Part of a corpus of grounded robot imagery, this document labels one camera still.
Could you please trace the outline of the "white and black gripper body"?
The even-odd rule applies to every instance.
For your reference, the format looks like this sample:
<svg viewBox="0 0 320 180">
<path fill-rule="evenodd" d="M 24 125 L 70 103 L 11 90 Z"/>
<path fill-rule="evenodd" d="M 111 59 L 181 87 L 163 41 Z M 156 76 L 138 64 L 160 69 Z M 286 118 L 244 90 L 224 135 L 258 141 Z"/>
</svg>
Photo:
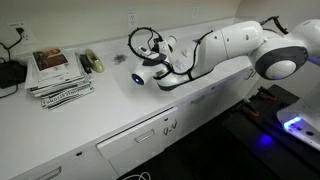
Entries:
<svg viewBox="0 0 320 180">
<path fill-rule="evenodd" d="M 170 50 L 166 39 L 154 44 L 152 49 L 139 47 L 139 54 L 143 56 L 143 66 L 156 66 L 162 62 L 172 62 L 173 50 Z"/>
</svg>

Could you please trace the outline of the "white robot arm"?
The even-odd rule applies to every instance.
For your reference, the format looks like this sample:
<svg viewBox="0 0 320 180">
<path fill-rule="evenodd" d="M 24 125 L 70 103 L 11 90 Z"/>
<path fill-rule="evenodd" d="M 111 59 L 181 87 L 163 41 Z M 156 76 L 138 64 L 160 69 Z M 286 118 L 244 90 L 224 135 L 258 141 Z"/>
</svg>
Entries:
<svg viewBox="0 0 320 180">
<path fill-rule="evenodd" d="M 263 28 L 257 21 L 245 21 L 210 31 L 195 41 L 193 62 L 189 69 L 177 72 L 172 65 L 172 52 L 177 42 L 157 36 L 154 45 L 132 52 L 142 59 L 132 73 L 139 85 L 151 78 L 160 89 L 171 91 L 203 77 L 229 59 L 247 56 L 255 71 L 267 80 L 281 80 L 299 70 L 307 60 L 317 59 L 320 49 L 320 20 L 307 20 L 282 35 Z"/>
</svg>

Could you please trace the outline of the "white robot base with blue light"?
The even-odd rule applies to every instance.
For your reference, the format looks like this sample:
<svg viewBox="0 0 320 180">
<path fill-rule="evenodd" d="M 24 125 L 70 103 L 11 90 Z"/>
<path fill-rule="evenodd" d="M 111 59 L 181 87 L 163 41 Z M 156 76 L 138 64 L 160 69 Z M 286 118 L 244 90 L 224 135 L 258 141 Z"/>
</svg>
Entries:
<svg viewBox="0 0 320 180">
<path fill-rule="evenodd" d="M 320 151 L 320 108 L 303 99 L 276 114 L 285 132 Z"/>
</svg>

